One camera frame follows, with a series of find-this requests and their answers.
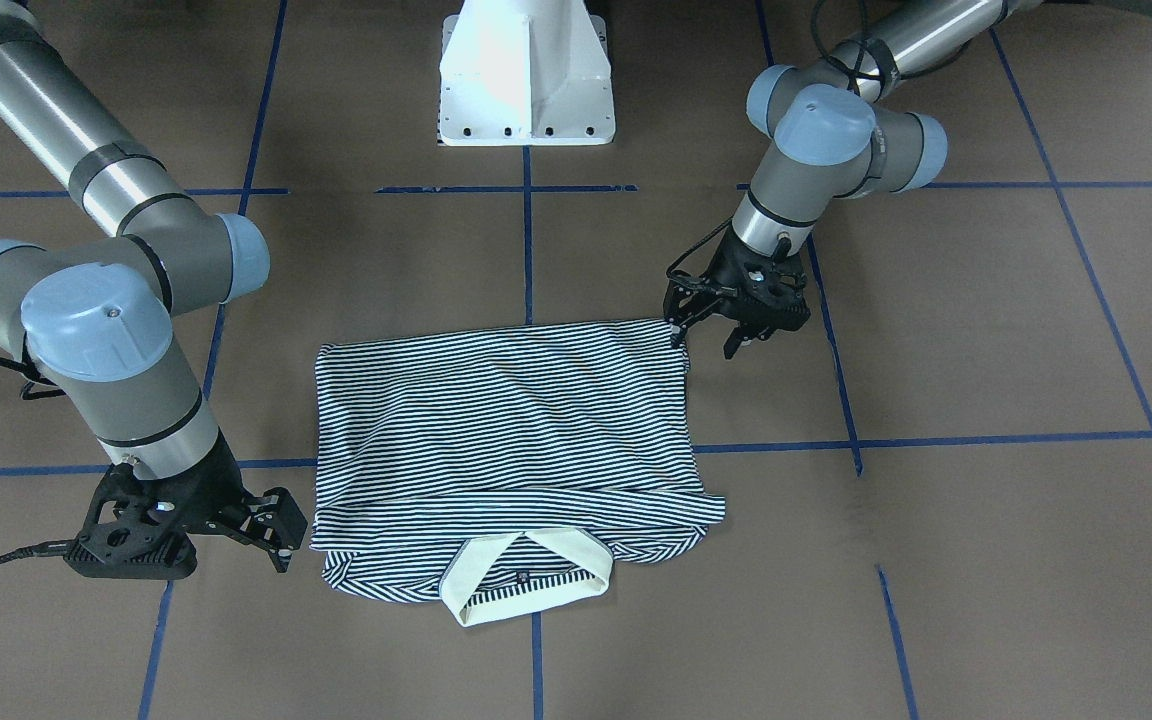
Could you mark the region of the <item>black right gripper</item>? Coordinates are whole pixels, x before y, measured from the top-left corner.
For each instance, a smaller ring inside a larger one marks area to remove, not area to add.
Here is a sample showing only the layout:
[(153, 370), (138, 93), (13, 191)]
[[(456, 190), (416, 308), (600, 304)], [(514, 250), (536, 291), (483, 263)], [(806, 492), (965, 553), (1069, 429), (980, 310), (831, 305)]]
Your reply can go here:
[(276, 573), (288, 573), (306, 516), (288, 488), (247, 495), (223, 435), (197, 464), (166, 479), (141, 480), (128, 462), (109, 465), (65, 562), (88, 578), (182, 579), (197, 568), (189, 533), (242, 501), (247, 523), (228, 526), (227, 537), (262, 550)]

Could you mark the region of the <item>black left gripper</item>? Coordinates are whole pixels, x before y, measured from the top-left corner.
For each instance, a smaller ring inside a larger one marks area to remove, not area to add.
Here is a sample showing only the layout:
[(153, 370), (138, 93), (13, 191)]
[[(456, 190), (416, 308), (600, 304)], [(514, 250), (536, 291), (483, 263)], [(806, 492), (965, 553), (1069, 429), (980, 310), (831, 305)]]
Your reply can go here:
[(767, 341), (778, 331), (804, 327), (812, 310), (805, 300), (806, 274), (799, 253), (767, 256), (742, 242), (723, 225), (717, 255), (702, 275), (669, 275), (664, 319), (670, 325), (670, 346), (684, 344), (696, 323), (719, 314), (736, 323), (723, 341), (723, 359), (741, 347)]

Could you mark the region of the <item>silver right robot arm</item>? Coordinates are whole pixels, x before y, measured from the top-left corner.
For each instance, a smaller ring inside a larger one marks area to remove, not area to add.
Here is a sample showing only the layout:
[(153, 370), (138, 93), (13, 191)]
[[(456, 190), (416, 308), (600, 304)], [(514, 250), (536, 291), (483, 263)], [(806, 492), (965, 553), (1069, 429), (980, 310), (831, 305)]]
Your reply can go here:
[(220, 536), (283, 573), (305, 515), (288, 488), (244, 488), (173, 327), (260, 290), (262, 232), (200, 209), (18, 1), (0, 1), (0, 118), (104, 232), (56, 252), (0, 240), (1, 364), (69, 397), (109, 458), (76, 536), (0, 564), (60, 558), (88, 578), (182, 579), (192, 537)]

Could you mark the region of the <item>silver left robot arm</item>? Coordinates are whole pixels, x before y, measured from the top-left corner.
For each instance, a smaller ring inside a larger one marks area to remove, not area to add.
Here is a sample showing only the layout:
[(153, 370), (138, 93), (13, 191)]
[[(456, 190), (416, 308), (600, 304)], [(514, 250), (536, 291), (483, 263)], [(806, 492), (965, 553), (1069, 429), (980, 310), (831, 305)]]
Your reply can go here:
[(801, 251), (831, 202), (918, 190), (945, 167), (941, 123), (884, 109), (882, 97), (952, 63), (975, 36), (1028, 9), (1029, 1), (908, 1), (877, 22), (864, 20), (814, 65), (763, 70), (746, 114), (771, 145), (735, 213), (717, 228), (707, 270), (667, 270), (664, 319), (673, 346), (713, 314), (736, 324), (726, 357), (803, 327), (812, 311)]

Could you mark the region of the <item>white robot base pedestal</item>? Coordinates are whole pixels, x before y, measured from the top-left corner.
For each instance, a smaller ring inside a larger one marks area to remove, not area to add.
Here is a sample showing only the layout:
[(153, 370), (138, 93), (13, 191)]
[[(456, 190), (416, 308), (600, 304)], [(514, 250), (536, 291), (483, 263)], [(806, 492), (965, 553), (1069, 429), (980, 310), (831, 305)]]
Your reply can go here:
[(605, 14), (588, 1), (467, 1), (442, 23), (445, 146), (598, 146), (617, 132)]

